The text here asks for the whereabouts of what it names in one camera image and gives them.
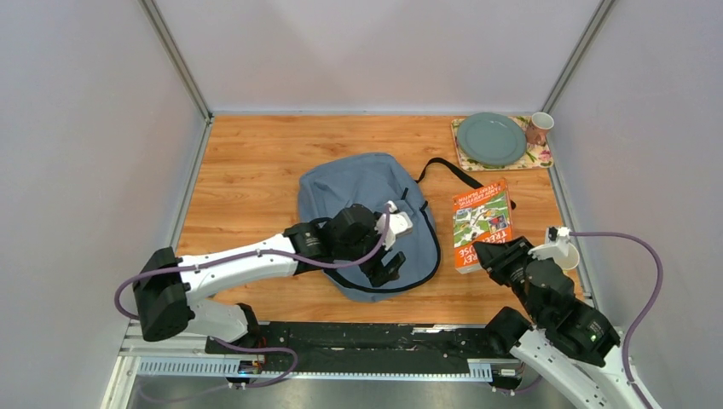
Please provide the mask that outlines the orange treehouse book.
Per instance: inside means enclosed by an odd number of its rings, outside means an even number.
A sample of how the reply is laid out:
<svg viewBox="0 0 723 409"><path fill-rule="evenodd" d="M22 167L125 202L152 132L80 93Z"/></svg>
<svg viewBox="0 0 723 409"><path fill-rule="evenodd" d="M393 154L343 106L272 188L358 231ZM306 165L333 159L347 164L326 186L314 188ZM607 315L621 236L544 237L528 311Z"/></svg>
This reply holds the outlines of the orange treehouse book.
<svg viewBox="0 0 723 409"><path fill-rule="evenodd" d="M473 248L477 242L501 244L512 239L511 212L505 179L454 196L454 265L458 273L482 268Z"/></svg>

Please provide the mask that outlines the blue-grey student backpack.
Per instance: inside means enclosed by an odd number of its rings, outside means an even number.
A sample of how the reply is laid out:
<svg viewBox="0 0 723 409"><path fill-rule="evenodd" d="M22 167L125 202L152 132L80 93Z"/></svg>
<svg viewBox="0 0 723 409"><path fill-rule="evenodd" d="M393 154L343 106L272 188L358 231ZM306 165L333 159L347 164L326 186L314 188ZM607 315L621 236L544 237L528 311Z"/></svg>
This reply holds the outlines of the blue-grey student backpack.
<svg viewBox="0 0 723 409"><path fill-rule="evenodd" d="M437 274L442 251L429 201L419 187L424 176L412 177L388 153L364 153L321 164L300 177L298 215L302 222L336 216L354 204L382 211L389 201L412 221L411 233L392 247L406 257L398 279L374 287L358 266L323 270L350 300L380 302L418 288Z"/></svg>

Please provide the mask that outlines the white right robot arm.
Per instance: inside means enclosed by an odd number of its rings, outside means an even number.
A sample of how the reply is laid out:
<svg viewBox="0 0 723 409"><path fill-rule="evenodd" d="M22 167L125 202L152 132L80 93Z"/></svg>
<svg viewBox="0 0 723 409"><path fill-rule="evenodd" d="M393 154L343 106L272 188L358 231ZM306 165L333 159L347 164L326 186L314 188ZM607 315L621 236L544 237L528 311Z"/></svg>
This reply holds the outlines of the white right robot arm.
<svg viewBox="0 0 723 409"><path fill-rule="evenodd" d="M577 298L573 281L564 273L579 262L572 240L580 233L548 228L545 243L537 246L525 237L502 244L474 243L482 268L495 283L511 289L523 307L504 307L485 327L486 344L492 354L511 354L532 368L578 408L658 408L636 377L629 349L661 292L662 260L644 240L612 235L642 245L656 264L653 292L625 331Z"/></svg>

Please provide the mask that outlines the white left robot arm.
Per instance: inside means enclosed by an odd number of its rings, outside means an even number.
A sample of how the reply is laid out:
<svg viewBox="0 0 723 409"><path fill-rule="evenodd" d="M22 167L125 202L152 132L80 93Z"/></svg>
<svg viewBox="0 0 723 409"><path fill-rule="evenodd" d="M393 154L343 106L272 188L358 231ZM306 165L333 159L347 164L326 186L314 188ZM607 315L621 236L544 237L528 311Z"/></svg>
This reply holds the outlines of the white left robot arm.
<svg viewBox="0 0 723 409"><path fill-rule="evenodd" d="M260 343L260 330L248 306L212 300L229 288L292 277L323 269L358 267L372 287L398 279L406 260L398 251L386 261L413 222L392 202L382 211L362 204L334 217L300 222L256 244L200 256L178 256L171 247L156 250L131 282L135 320L146 342L183 332L219 338L242 354Z"/></svg>

